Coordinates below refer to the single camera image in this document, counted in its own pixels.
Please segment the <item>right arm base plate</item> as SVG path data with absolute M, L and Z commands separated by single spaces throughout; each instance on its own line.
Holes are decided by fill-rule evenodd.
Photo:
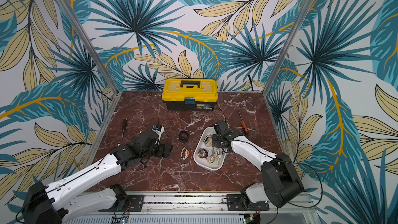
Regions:
M 227 194 L 223 202 L 227 205 L 228 211 L 269 211 L 267 202 L 253 203 L 243 190 L 239 193 Z

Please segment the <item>beige square watch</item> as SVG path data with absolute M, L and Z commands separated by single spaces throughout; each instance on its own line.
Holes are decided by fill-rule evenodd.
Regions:
M 212 146 L 212 136 L 207 136 L 204 140 L 204 144 L 206 147 L 211 147 Z

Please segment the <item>beige looped watch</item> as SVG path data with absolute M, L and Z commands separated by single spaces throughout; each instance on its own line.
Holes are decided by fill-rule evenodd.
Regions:
M 220 161 L 220 157 L 219 157 L 219 155 L 217 153 L 212 154 L 211 156 L 209 156 L 207 158 L 207 162 L 210 165 L 218 166 L 219 165 L 219 161 Z

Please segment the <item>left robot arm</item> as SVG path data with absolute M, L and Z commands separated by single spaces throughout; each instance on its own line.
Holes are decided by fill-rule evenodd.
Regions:
M 23 207 L 16 214 L 21 224 L 65 224 L 92 212 L 127 212 L 132 202 L 118 185 L 88 195 L 82 193 L 101 181 L 143 164 L 152 156 L 167 158 L 172 144 L 154 143 L 135 153 L 129 145 L 112 149 L 106 156 L 69 177 L 44 185 L 37 182 L 28 189 Z

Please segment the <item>black round watch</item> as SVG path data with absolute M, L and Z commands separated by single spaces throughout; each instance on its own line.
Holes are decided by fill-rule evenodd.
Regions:
M 189 133 L 185 130 L 180 131 L 178 139 L 181 143 L 186 143 L 189 140 Z

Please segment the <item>yellow black toolbox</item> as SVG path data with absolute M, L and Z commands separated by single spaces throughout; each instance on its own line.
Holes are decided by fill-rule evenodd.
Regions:
M 169 111 L 213 111 L 218 88 L 212 79 L 167 79 L 162 101 Z

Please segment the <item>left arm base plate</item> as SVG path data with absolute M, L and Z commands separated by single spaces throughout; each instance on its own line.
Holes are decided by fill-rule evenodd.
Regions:
M 111 193 L 115 195 L 116 201 L 108 208 L 101 208 L 99 212 L 141 212 L 144 204 L 144 195 L 128 195 L 119 185 L 111 185 L 109 187 Z

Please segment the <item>white plastic storage tray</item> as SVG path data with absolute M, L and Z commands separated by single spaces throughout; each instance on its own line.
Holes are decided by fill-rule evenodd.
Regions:
M 204 144 L 205 138 L 206 138 L 207 136 L 212 136 L 212 135 L 215 134 L 215 133 L 216 133 L 216 132 L 215 132 L 215 130 L 214 130 L 213 127 L 208 127 L 208 128 L 206 128 L 206 129 L 203 131 L 202 136 L 201 136 L 201 138 L 200 138 L 200 140 L 199 140 L 199 142 L 198 142 L 198 144 L 197 144 L 197 147 L 196 147 L 196 149 L 195 149 L 195 151 L 194 151 L 194 153 L 193 153 L 193 158 L 194 158 L 195 163 L 196 163 L 198 166 L 200 166 L 201 168 L 204 168 L 204 169 L 210 170 L 210 171 L 217 171 L 217 170 L 219 170 L 219 169 L 223 166 L 224 161 L 225 161 L 225 158 L 226 158 L 226 155 L 227 155 L 227 153 L 226 153 L 222 148 L 214 148 L 214 147 L 212 147 L 212 146 L 211 146 L 211 147 L 206 147 L 206 146 L 205 146 L 205 144 Z M 212 154 L 217 153 L 217 154 L 219 155 L 219 157 L 220 157 L 219 165 L 218 165 L 218 166 L 210 165 L 210 164 L 207 162 L 207 159 L 199 158 L 199 157 L 198 157 L 198 151 L 199 151 L 199 149 L 201 149 L 201 148 L 208 150 L 209 156 L 211 156 Z

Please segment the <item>aluminium front rail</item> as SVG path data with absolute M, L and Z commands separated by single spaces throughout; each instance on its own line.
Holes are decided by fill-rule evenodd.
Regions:
M 125 206 L 110 190 L 85 193 L 63 207 L 63 224 L 319 224 L 309 194 L 281 208 L 245 203 L 239 192 L 129 191 Z

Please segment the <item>black yellow screwdriver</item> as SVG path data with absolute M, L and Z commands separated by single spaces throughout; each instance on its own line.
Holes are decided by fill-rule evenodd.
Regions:
M 121 127 L 121 130 L 122 130 L 121 140 L 123 140 L 123 138 L 124 138 L 124 133 L 125 133 L 125 130 L 126 130 L 127 123 L 128 123 L 127 118 L 123 118 L 122 127 Z

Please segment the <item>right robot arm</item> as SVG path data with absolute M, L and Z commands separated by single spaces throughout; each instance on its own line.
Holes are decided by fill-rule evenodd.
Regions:
M 267 151 L 240 132 L 233 132 L 224 120 L 213 125 L 212 146 L 236 153 L 251 162 L 262 175 L 262 183 L 252 184 L 241 193 L 249 203 L 270 202 L 281 208 L 304 191 L 289 156 Z

